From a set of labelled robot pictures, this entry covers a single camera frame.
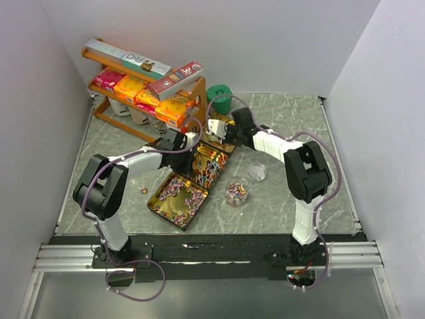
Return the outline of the tin of round lollipops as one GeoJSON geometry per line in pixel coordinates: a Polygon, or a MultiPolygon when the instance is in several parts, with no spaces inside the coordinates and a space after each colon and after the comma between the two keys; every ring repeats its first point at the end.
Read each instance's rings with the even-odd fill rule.
{"type": "Polygon", "coordinates": [[[212,189],[226,169],[228,160],[226,153],[199,142],[193,149],[192,166],[186,177],[205,189],[212,189]]]}

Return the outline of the tin of pastel candies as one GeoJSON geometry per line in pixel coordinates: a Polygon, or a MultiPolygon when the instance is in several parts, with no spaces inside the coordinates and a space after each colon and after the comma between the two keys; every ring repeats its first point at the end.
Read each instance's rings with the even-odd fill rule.
{"type": "Polygon", "coordinates": [[[201,141],[231,156],[236,146],[224,142],[226,125],[233,125],[234,120],[214,112],[204,126],[201,141]]]}

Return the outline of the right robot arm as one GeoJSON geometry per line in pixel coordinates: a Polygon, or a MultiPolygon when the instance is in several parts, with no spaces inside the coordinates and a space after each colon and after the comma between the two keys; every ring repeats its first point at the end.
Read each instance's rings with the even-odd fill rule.
{"type": "Polygon", "coordinates": [[[265,154],[281,162],[288,189],[295,199],[295,223],[290,239],[293,262],[304,265],[319,246],[319,204],[332,183],[329,166],[317,142],[284,140],[272,130],[254,123],[248,108],[232,112],[233,124],[225,124],[224,141],[245,146],[256,154],[265,154]]]}

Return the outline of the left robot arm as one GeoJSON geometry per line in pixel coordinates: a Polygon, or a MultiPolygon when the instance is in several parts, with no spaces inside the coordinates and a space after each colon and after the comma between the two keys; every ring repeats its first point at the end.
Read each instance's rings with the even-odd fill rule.
{"type": "Polygon", "coordinates": [[[115,266],[126,266],[133,257],[131,239],[118,216],[127,181],[164,167],[187,171],[199,140],[199,133],[169,129],[162,138],[134,152],[114,157],[95,154],[89,159],[72,198],[83,217],[93,222],[102,248],[115,266]]]}

